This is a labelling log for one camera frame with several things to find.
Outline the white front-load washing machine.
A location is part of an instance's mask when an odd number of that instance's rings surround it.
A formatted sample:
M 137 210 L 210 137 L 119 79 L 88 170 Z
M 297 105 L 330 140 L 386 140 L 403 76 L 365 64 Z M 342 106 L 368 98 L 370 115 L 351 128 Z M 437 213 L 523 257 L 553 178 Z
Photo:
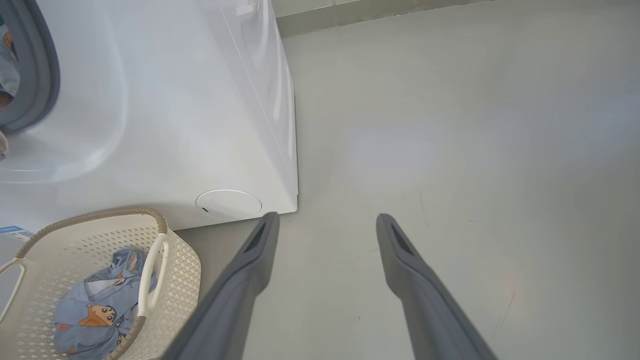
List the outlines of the white front-load washing machine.
M 298 209 L 295 91 L 272 0 L 36 0 L 61 84 L 48 116 L 4 133 L 0 228 L 37 232 L 120 207 L 172 230 L 231 223 L 206 192 Z

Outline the blue cartoon print garment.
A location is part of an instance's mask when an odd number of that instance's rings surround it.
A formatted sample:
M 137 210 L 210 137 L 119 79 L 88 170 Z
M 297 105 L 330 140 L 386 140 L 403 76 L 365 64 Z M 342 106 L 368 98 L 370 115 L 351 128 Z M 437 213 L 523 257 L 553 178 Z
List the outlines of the blue cartoon print garment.
M 108 266 L 75 284 L 55 310 L 53 344 L 69 360 L 104 360 L 130 332 L 146 253 L 122 248 Z
M 12 34 L 0 16 L 0 109 L 6 108 L 14 100 L 20 82 L 18 52 Z

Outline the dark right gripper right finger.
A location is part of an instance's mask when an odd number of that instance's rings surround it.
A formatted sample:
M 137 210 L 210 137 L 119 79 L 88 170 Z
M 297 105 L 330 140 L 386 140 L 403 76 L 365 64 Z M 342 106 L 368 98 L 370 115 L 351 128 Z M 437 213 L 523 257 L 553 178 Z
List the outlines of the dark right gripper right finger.
M 376 235 L 386 283 L 400 299 L 416 360 L 498 360 L 398 222 L 381 213 Z

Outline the blue energy label sticker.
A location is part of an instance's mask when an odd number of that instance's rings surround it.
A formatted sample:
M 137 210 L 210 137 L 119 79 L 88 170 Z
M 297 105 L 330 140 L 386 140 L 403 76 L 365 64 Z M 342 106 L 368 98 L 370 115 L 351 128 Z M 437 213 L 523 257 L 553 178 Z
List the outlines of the blue energy label sticker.
M 35 235 L 35 233 L 31 231 L 17 226 L 0 227 L 0 234 L 11 237 L 12 239 L 18 239 L 22 242 L 27 242 Z

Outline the grey rubber door gasket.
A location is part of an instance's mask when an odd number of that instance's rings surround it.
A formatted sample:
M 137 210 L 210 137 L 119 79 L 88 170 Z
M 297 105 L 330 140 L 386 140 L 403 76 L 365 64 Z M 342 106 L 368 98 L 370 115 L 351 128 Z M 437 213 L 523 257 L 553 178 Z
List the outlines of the grey rubber door gasket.
M 0 0 L 0 16 L 13 37 L 20 66 L 14 100 L 0 109 L 0 132 L 16 133 L 43 121 L 60 92 L 58 55 L 36 0 Z

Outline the cream perforated laundry basket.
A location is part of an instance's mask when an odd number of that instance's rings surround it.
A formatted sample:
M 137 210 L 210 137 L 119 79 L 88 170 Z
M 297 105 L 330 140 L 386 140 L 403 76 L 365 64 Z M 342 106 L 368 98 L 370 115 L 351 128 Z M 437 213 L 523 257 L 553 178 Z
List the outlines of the cream perforated laundry basket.
M 124 207 L 52 223 L 0 267 L 0 277 L 19 271 L 0 305 L 0 360 L 70 360 L 53 343 L 58 302 L 125 248 L 146 253 L 137 314 L 123 342 L 103 360 L 162 357 L 196 308 L 201 260 L 160 212 Z

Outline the round white filter cover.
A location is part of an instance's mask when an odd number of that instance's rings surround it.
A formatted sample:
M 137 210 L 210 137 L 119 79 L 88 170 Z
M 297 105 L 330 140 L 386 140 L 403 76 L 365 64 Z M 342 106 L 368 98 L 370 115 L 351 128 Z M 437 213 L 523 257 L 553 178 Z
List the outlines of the round white filter cover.
M 195 205 L 209 217 L 224 221 L 253 219 L 263 208 L 256 196 L 235 189 L 216 189 L 202 193 Z

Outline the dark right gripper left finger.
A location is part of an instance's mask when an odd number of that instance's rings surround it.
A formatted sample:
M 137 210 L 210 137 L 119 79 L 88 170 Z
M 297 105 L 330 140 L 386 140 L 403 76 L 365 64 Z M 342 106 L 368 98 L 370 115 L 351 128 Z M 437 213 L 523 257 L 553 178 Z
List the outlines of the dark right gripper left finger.
M 263 215 L 162 360 L 242 360 L 256 298 L 269 285 L 280 216 Z

